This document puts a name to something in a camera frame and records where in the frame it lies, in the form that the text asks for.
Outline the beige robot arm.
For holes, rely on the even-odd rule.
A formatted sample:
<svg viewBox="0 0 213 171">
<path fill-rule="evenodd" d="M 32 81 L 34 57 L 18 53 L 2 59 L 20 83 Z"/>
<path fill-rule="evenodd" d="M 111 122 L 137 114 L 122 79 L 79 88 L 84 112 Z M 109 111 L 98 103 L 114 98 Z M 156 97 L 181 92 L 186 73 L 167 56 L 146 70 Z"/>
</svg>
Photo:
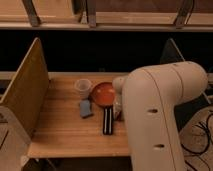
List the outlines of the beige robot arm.
<svg viewBox="0 0 213 171">
<path fill-rule="evenodd" d="M 145 66 L 113 80 L 133 171 L 186 171 L 174 107 L 199 97 L 207 83 L 205 70 L 191 61 Z"/>
</svg>

